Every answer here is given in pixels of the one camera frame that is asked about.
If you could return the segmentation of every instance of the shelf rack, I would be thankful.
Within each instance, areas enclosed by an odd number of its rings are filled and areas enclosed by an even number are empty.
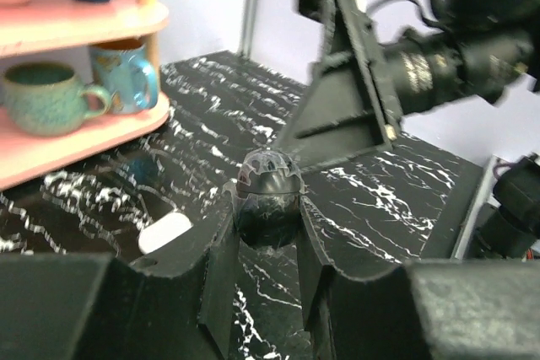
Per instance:
[[[0,57],[141,37],[158,73],[157,32],[168,21],[167,7],[157,0],[32,0],[0,8]],[[72,134],[46,138],[21,132],[0,106],[0,191],[149,133],[168,115],[169,100],[160,93],[152,110],[101,116]]]

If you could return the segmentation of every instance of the white computer mouse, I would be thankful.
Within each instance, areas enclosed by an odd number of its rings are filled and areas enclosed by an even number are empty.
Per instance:
[[[154,252],[192,227],[192,222],[181,212],[169,212],[143,229],[138,236],[138,248],[145,255]]]

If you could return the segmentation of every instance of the teal ceramic mug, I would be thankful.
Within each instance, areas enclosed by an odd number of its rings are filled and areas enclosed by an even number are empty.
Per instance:
[[[94,81],[112,97],[112,114],[150,110],[158,103],[158,76],[145,59],[145,45],[128,38],[89,47]]]
[[[53,137],[77,130],[86,120],[105,114],[111,96],[98,85],[85,85],[69,66],[57,62],[28,62],[3,75],[4,106],[11,121],[24,132]],[[102,104],[91,110],[88,96]]]

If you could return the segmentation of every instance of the pink shelf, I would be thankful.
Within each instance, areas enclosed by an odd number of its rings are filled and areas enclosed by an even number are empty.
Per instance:
[[[168,115],[169,99],[162,93],[152,110],[102,116],[72,134],[48,138],[21,132],[0,108],[0,191],[141,137],[161,126]]]
[[[169,10],[161,3],[32,0],[28,6],[0,8],[0,57],[147,35],[168,20]]]

